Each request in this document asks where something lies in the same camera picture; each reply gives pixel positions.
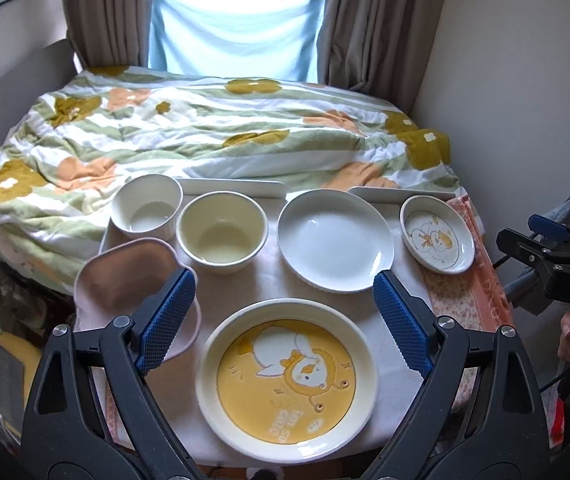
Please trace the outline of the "person's right hand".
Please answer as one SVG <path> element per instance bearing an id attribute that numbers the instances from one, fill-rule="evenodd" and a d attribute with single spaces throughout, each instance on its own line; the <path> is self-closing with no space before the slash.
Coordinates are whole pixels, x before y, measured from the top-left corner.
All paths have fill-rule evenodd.
<path id="1" fill-rule="evenodd" d="M 567 311 L 560 319 L 557 355 L 562 362 L 570 363 L 570 311 Z"/>

